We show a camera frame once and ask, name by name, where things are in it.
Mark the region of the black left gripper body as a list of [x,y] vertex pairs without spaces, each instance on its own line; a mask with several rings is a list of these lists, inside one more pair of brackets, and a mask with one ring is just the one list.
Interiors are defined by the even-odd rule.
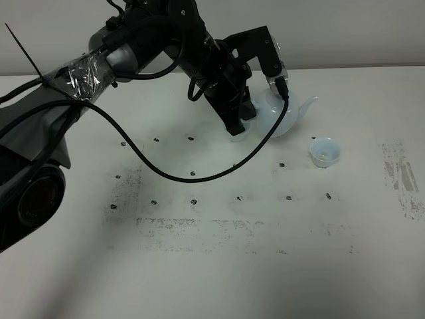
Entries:
[[211,106],[220,110],[231,107],[242,95],[250,69],[232,51],[240,51],[245,33],[236,33],[223,40],[209,33],[188,33],[185,42],[185,74],[190,78],[188,97],[196,101],[202,95]]

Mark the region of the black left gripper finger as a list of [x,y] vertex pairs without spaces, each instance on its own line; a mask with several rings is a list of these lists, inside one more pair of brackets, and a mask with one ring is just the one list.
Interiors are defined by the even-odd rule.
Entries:
[[240,102],[238,97],[225,101],[211,100],[211,106],[218,114],[226,128],[226,131],[231,136],[239,135],[245,131],[240,120]]
[[248,86],[245,86],[242,91],[242,102],[239,107],[239,116],[241,120],[252,120],[256,117],[256,110],[252,104]]

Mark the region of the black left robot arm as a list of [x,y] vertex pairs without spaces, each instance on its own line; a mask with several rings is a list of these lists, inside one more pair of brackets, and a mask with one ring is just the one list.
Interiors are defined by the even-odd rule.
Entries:
[[160,53],[191,79],[190,100],[204,96],[227,132],[244,132],[255,117],[247,62],[262,29],[223,40],[209,35],[194,1],[127,1],[90,39],[87,54],[1,98],[1,249],[45,224],[65,192],[70,166],[66,132],[109,86],[153,80],[143,69]]

